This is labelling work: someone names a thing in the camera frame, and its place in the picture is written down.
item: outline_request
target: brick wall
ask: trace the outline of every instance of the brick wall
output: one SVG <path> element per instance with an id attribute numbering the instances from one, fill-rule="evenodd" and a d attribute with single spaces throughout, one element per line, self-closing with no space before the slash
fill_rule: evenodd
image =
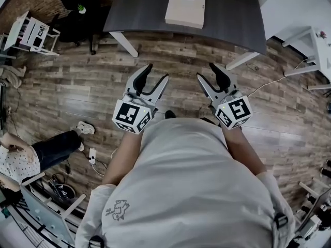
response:
<path id="1" fill-rule="evenodd" d="M 102 5 L 110 5 L 112 0 L 100 0 Z M 9 0 L 0 11 L 0 34 L 8 33 L 16 17 L 30 11 L 36 19 L 50 23 L 59 13 L 60 17 L 66 16 L 68 11 L 60 0 Z"/>

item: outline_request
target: white plant pot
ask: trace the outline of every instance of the white plant pot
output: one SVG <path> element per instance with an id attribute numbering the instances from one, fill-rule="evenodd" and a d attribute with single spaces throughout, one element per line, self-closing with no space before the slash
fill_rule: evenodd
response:
<path id="1" fill-rule="evenodd" d="M 79 11 L 80 14 L 85 14 L 85 12 L 86 12 L 86 8 L 85 7 L 84 7 L 83 10 Z"/>

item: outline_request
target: shirt sleeve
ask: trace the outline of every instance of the shirt sleeve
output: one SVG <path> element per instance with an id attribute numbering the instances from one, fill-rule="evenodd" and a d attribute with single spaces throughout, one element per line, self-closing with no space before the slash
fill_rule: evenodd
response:
<path id="1" fill-rule="evenodd" d="M 76 247 L 88 248 L 89 240 L 101 225 L 104 206 L 115 188 L 115 185 L 107 184 L 92 190 L 85 216 L 76 233 Z"/>
<path id="2" fill-rule="evenodd" d="M 4 146 L 0 146 L 0 163 L 5 163 L 9 150 Z"/>
<path id="3" fill-rule="evenodd" d="M 277 180 L 271 172 L 260 173 L 257 175 L 257 178 L 265 185 L 270 193 L 275 209 L 275 215 L 281 212 L 288 218 L 287 226 L 283 227 L 281 230 L 277 229 L 277 227 L 273 225 L 273 247 L 287 247 L 288 243 L 293 239 L 295 232 L 295 218 L 292 209 L 282 196 Z"/>

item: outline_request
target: cartoon drawing on shirt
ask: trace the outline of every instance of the cartoon drawing on shirt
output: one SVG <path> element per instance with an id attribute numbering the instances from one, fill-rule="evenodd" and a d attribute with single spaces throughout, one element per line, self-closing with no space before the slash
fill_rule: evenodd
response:
<path id="1" fill-rule="evenodd" d="M 113 219 L 119 221 L 124 220 L 125 211 L 130 207 L 126 200 L 116 200 L 114 210 L 107 209 L 106 216 L 113 214 Z"/>

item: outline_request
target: power strip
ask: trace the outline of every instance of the power strip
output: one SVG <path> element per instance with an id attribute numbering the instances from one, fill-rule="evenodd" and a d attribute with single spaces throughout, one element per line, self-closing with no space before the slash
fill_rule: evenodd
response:
<path id="1" fill-rule="evenodd" d="M 97 155 L 97 150 L 95 149 L 95 148 L 91 148 L 90 150 L 89 150 L 89 162 L 91 163 L 91 164 L 95 164 L 95 157 L 96 157 L 96 155 Z"/>

